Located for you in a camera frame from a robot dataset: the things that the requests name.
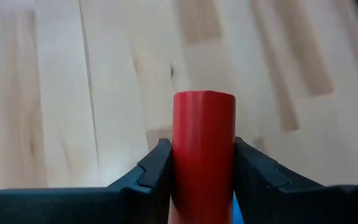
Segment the wooden floor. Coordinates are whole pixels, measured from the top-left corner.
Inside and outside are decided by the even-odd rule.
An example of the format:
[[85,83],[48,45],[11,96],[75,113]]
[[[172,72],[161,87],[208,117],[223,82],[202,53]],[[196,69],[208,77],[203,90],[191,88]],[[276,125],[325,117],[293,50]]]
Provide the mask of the wooden floor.
[[0,189],[106,186],[171,136],[176,92],[207,89],[249,144],[358,184],[351,0],[0,0]]

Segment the red cylinder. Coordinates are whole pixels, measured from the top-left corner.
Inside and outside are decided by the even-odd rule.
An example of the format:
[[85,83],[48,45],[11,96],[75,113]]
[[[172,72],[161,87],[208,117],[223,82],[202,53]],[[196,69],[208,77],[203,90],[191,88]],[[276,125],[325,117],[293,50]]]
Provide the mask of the red cylinder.
[[215,91],[173,102],[174,223],[231,223],[236,99]]

